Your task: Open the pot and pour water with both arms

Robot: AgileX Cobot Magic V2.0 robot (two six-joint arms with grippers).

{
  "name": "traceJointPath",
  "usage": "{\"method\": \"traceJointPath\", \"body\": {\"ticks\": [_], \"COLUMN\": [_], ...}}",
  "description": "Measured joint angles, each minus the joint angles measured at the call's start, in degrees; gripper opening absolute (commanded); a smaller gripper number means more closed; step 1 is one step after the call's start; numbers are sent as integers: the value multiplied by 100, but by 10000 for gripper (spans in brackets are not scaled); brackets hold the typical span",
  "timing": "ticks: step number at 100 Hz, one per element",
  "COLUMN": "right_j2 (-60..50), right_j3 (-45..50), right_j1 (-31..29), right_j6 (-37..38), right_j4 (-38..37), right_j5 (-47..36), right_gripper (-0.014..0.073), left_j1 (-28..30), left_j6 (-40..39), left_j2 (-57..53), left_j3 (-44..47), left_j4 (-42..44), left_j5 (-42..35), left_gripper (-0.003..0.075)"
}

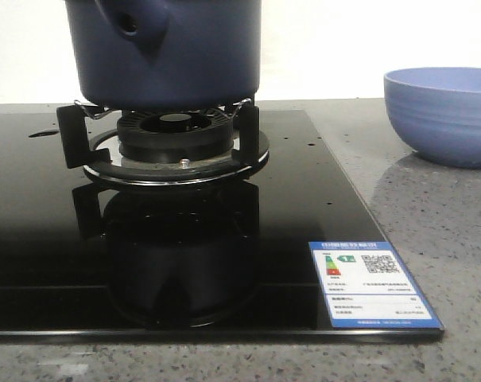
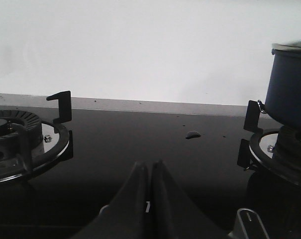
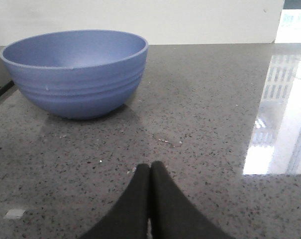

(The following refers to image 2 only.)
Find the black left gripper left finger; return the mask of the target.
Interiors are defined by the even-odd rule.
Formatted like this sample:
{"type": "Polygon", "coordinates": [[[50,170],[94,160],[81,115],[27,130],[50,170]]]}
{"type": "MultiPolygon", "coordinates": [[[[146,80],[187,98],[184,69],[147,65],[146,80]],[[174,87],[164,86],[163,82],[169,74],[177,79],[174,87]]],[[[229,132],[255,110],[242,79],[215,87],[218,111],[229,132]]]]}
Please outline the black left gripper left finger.
{"type": "Polygon", "coordinates": [[[142,239],[145,231],[148,168],[136,162],[108,207],[73,239],[142,239]]]}

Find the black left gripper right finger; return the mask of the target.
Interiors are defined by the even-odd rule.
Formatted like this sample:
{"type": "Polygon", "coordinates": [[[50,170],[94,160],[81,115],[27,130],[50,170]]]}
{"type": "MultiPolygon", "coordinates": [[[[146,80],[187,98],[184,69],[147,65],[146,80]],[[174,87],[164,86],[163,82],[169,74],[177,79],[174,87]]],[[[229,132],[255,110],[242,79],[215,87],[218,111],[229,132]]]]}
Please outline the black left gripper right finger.
{"type": "Polygon", "coordinates": [[[151,178],[152,207],[159,239],[226,239],[177,184],[163,161],[154,163],[151,178]]]}

